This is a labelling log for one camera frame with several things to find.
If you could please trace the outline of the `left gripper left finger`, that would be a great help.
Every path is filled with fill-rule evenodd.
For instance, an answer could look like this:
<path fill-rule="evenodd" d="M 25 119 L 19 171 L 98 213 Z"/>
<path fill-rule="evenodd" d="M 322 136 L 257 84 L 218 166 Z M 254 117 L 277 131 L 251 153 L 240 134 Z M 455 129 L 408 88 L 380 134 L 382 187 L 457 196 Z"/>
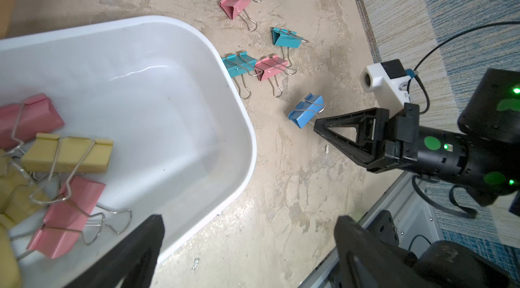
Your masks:
<path fill-rule="evenodd" d="M 68 287 L 150 287 L 165 235 L 153 214 Z"/>

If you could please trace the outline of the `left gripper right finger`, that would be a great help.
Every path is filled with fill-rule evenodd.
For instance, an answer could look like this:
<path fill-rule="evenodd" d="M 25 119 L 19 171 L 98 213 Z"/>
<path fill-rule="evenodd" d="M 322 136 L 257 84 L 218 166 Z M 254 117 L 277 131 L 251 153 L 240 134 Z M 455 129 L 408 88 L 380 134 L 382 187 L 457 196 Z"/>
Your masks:
<path fill-rule="evenodd" d="M 341 271 L 351 287 L 436 287 L 350 216 L 340 216 L 334 239 Z"/>

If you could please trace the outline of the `blue binder clip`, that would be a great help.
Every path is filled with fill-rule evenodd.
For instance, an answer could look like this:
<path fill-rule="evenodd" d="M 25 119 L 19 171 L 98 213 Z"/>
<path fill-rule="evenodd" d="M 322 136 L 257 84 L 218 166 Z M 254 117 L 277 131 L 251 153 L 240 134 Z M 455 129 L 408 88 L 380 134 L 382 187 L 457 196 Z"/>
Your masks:
<path fill-rule="evenodd" d="M 321 95 L 310 93 L 289 113 L 288 119 L 298 128 L 302 129 L 309 124 L 315 116 L 323 112 L 325 107 L 326 105 Z"/>

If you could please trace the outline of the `pink binder clip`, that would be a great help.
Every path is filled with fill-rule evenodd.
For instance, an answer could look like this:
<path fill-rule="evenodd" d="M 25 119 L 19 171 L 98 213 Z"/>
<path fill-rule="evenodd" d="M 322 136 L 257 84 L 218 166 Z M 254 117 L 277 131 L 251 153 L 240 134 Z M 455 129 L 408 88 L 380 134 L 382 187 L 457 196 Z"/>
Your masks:
<path fill-rule="evenodd" d="M 1 107 L 1 149 L 8 150 L 18 145 L 11 135 L 16 127 L 15 138 L 23 142 L 33 140 L 37 133 L 53 132 L 65 125 L 64 120 L 54 107 L 52 100 L 45 94 L 38 94 L 23 102 Z"/>
<path fill-rule="evenodd" d="M 241 19 L 249 32 L 257 30 L 257 22 L 250 18 L 246 8 L 252 3 L 260 3 L 263 0 L 220 0 L 219 7 L 224 11 L 230 20 Z"/>
<path fill-rule="evenodd" d="M 283 59 L 278 55 L 271 55 L 269 57 L 258 60 L 255 64 L 254 71 L 258 81 L 268 81 L 272 87 L 272 94 L 275 98 L 279 98 L 283 94 L 283 89 L 278 83 L 277 76 L 285 74 L 293 76 L 297 73 L 292 63 L 289 60 Z"/>

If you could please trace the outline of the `white plastic storage box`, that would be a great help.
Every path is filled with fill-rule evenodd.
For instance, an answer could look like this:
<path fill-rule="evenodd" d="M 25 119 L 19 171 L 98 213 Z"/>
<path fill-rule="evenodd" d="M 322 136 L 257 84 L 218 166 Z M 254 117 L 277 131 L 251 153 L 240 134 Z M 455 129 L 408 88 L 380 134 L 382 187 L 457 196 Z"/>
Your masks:
<path fill-rule="evenodd" d="M 233 202 L 257 158 L 253 126 L 222 59 L 197 29 L 149 16 L 1 41 L 1 104 L 46 94 L 62 136 L 111 139 L 100 204 L 122 230 L 102 231 L 55 260 L 20 262 L 25 287 L 66 287 L 131 235 L 162 216 L 166 260 Z"/>

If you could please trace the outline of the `teal binder clip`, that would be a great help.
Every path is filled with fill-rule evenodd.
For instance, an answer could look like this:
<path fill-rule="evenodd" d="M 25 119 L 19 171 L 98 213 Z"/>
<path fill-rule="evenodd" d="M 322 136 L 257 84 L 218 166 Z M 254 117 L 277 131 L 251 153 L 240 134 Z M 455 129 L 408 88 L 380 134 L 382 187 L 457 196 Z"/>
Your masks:
<path fill-rule="evenodd" d="M 252 58 L 246 51 L 222 57 L 230 78 L 236 85 L 241 100 L 251 98 L 252 92 L 245 82 L 245 74 L 252 76 L 257 59 Z"/>
<path fill-rule="evenodd" d="M 299 48 L 302 43 L 308 43 L 309 40 L 298 36 L 296 32 L 290 30 L 272 28 L 272 42 L 274 46 L 287 49 L 287 55 L 282 54 L 282 56 L 287 59 L 291 66 L 290 49 Z"/>

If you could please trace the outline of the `yellow binder clip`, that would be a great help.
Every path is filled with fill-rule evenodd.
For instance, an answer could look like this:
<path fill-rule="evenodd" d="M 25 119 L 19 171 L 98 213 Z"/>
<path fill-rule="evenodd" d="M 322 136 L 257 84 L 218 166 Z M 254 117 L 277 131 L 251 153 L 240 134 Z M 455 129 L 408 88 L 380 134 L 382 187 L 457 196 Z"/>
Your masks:
<path fill-rule="evenodd" d="M 115 142 L 109 139 L 90 139 L 77 136 L 38 133 L 35 142 L 21 158 L 22 167 L 29 172 L 45 172 L 50 181 L 55 173 L 68 174 L 65 192 L 50 201 L 40 200 L 36 194 L 47 183 L 40 185 L 29 196 L 37 205 L 52 205 L 69 200 L 73 196 L 72 182 L 79 173 L 105 173 L 111 160 Z"/>

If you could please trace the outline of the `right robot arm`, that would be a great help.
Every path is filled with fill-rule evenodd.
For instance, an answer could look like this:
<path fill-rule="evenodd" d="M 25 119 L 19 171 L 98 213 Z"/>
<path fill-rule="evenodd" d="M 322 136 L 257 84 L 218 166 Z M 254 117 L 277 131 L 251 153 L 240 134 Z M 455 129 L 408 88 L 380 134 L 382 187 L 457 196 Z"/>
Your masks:
<path fill-rule="evenodd" d="M 372 173 L 399 169 L 463 188 L 480 205 L 519 193 L 519 73 L 490 68 L 458 132 L 421 126 L 419 106 L 316 120 L 314 131 Z"/>

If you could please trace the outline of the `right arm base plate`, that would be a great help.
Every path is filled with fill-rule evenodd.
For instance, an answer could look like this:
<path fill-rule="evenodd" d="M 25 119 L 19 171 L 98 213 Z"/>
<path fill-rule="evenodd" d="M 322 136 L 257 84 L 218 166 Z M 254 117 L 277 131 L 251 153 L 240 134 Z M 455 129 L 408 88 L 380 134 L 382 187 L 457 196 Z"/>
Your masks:
<path fill-rule="evenodd" d="M 379 210 L 365 215 L 358 224 L 383 243 L 399 246 L 399 237 L 390 211 Z"/>

